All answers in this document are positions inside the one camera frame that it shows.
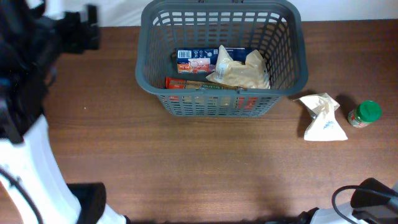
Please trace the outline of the red spaghetti packet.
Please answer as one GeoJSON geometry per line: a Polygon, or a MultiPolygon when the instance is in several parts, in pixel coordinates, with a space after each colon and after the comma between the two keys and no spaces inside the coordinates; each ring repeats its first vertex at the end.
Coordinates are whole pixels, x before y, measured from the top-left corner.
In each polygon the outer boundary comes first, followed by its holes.
{"type": "MultiPolygon", "coordinates": [[[[165,79],[165,87],[166,89],[188,89],[192,88],[195,90],[200,90],[200,89],[205,89],[205,90],[238,90],[238,89],[243,89],[245,88],[240,88],[237,86],[228,86],[228,85],[222,85],[219,83],[212,83],[212,82],[198,82],[198,81],[190,81],[190,80],[181,80],[181,79],[176,79],[176,78],[170,78],[166,77],[165,79]]],[[[172,103],[176,103],[179,99],[178,96],[170,96],[169,97],[170,101],[172,103]]],[[[192,103],[195,100],[195,103],[204,106],[205,105],[205,100],[204,97],[202,96],[195,96],[194,99],[191,96],[183,96],[181,97],[183,103],[192,103]]],[[[216,101],[218,97],[210,97],[210,105],[215,106],[216,101]]],[[[257,97],[249,97],[247,100],[244,109],[245,110],[251,110],[254,108],[254,105],[256,104],[257,97]]],[[[230,99],[227,97],[222,97],[221,98],[221,106],[227,107],[230,105],[230,99]]],[[[242,108],[244,105],[244,97],[238,97],[237,100],[234,100],[233,106],[234,108],[242,108]]]]}

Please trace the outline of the blue and white carton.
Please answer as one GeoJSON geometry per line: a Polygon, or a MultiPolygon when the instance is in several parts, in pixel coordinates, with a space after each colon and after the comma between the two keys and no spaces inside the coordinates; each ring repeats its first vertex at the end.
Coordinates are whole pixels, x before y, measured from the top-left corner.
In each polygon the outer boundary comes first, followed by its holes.
{"type": "MultiPolygon", "coordinates": [[[[249,48],[226,48],[233,60],[245,62],[246,56],[252,52],[249,48]]],[[[212,73],[220,54],[219,48],[182,48],[177,49],[178,73],[212,73]]]]}

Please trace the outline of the clear bag of rice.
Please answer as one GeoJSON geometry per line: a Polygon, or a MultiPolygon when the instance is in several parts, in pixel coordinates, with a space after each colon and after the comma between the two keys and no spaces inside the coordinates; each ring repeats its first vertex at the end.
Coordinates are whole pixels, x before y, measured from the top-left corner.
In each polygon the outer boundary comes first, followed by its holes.
{"type": "Polygon", "coordinates": [[[258,50],[247,54],[244,63],[233,60],[223,45],[218,52],[215,71],[206,77],[208,81],[241,88],[271,88],[265,60],[258,50]]]}

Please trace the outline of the grey plastic basket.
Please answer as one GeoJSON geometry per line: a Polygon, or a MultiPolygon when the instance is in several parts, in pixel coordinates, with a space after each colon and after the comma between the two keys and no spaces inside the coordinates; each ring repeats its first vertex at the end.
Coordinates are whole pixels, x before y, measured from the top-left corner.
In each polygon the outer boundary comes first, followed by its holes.
{"type": "Polygon", "coordinates": [[[152,1],[141,16],[136,80],[176,116],[261,116],[307,83],[300,13],[288,1],[152,1]],[[167,78],[205,81],[204,74],[178,73],[177,57],[221,45],[258,50],[269,89],[166,88],[167,78]]]}

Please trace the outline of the green-lidded jar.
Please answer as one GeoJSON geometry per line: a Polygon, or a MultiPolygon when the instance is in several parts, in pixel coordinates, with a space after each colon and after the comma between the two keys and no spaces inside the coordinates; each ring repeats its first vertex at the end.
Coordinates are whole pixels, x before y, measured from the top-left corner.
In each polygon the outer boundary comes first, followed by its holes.
{"type": "Polygon", "coordinates": [[[348,122],[355,128],[364,128],[382,116],[382,109],[375,101],[364,101],[349,112],[348,122]]]}

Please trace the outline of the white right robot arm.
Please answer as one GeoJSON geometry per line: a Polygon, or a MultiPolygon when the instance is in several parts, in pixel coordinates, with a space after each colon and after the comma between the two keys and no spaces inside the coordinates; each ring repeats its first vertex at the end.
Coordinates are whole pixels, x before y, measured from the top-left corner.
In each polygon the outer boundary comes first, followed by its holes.
{"type": "Polygon", "coordinates": [[[304,224],[397,224],[397,185],[392,188],[375,178],[368,178],[359,185],[338,188],[331,198],[330,209],[314,208],[300,214],[294,223],[304,224]],[[353,190],[351,200],[336,204],[338,194],[353,190]]]}

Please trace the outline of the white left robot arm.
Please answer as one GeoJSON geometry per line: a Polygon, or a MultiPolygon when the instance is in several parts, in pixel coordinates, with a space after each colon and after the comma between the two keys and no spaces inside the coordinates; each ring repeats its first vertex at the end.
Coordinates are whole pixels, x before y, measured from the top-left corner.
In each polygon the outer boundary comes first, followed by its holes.
{"type": "Polygon", "coordinates": [[[42,105],[59,56],[99,48],[98,8],[54,19],[46,6],[1,2],[1,183],[24,223],[128,223],[101,182],[65,182],[42,105]]]}

